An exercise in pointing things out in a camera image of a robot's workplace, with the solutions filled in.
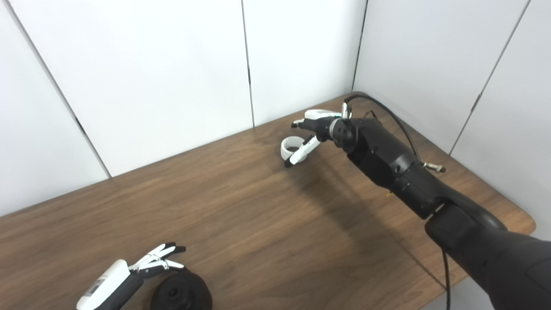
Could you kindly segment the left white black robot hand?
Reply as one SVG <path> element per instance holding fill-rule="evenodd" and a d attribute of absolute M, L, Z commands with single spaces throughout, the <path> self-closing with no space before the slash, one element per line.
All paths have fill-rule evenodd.
<path fill-rule="evenodd" d="M 168 271 L 181 271 L 182 263 L 169 256 L 186 251 L 175 242 L 163 243 L 128 265 L 124 259 L 114 262 L 81 296 L 77 310 L 120 310 L 140 289 L 146 279 Z"/>

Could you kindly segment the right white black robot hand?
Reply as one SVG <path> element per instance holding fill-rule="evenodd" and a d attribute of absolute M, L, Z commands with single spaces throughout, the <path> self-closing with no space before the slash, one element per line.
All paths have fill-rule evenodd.
<path fill-rule="evenodd" d="M 324 109 L 307 110 L 304 118 L 291 123 L 292 129 L 303 129 L 312 132 L 307 139 L 291 136 L 281 144 L 284 167 L 293 167 L 304 161 L 321 143 L 333 140 L 333 128 L 338 120 L 344 120 L 342 112 Z"/>

